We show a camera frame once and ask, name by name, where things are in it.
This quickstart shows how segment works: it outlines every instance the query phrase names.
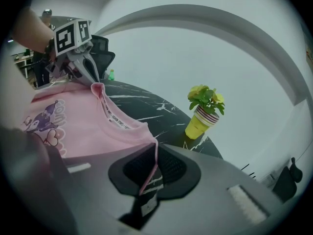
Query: flower pot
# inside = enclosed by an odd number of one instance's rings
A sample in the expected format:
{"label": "flower pot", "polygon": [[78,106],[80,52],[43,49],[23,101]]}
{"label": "flower pot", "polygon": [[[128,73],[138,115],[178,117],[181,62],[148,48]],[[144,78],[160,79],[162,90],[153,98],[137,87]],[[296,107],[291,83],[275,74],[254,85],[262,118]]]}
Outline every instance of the flower pot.
{"label": "flower pot", "polygon": [[194,111],[193,117],[185,129],[185,133],[190,139],[197,139],[209,127],[216,124],[219,118],[220,117],[216,113],[208,114],[201,106],[198,105]]}

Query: yellow cup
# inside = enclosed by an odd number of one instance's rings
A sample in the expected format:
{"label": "yellow cup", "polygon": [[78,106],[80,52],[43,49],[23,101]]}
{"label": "yellow cup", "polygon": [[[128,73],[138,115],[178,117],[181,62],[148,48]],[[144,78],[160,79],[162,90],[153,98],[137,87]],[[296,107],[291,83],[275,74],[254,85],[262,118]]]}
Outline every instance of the yellow cup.
{"label": "yellow cup", "polygon": [[195,115],[191,118],[189,124],[187,125],[185,129],[186,135],[190,139],[197,139],[200,137],[207,129],[209,126],[205,125]]}

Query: cartoon print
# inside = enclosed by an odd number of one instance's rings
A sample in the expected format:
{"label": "cartoon print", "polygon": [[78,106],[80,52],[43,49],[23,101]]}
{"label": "cartoon print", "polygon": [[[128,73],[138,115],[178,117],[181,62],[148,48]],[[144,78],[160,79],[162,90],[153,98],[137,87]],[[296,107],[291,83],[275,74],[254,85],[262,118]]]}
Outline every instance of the cartoon print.
{"label": "cartoon print", "polygon": [[58,100],[56,100],[53,104],[46,107],[45,111],[42,113],[39,113],[33,121],[28,122],[28,128],[26,129],[26,132],[34,132],[34,131],[45,131],[48,129],[56,129],[58,128],[57,125],[50,123],[50,116],[54,111],[55,105],[57,104]]}
{"label": "cartoon print", "polygon": [[45,110],[31,119],[27,116],[22,123],[22,129],[38,137],[45,145],[56,147],[61,156],[65,157],[67,150],[61,141],[65,137],[65,131],[61,126],[66,124],[65,101],[55,100]]}

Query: gray surface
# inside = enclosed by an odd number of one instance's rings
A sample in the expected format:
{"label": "gray surface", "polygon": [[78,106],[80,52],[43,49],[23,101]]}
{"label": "gray surface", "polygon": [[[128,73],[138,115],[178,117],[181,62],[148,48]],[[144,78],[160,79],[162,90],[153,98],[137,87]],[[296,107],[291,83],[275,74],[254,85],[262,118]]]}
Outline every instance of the gray surface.
{"label": "gray surface", "polygon": [[[273,213],[281,201],[267,188],[254,181],[233,165],[221,159],[170,146],[196,161],[202,175],[199,184],[182,199],[161,201],[158,210],[142,229],[156,235],[234,234],[252,227],[226,191],[240,184],[269,212]],[[69,159],[74,163],[91,164],[91,168],[74,173],[74,179],[88,192],[95,205],[114,218],[131,210],[133,197],[120,194],[108,177],[112,162],[132,152],[128,150],[99,156]]]}

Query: pink t-shirt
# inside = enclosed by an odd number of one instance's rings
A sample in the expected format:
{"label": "pink t-shirt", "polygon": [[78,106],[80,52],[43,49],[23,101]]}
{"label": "pink t-shirt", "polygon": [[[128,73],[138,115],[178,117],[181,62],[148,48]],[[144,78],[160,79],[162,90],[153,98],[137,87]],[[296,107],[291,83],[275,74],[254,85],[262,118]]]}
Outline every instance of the pink t-shirt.
{"label": "pink t-shirt", "polygon": [[39,90],[21,129],[58,148],[63,158],[108,153],[145,143],[155,143],[157,151],[157,140],[148,124],[123,113],[105,94],[102,83],[94,83],[91,89],[69,82]]}

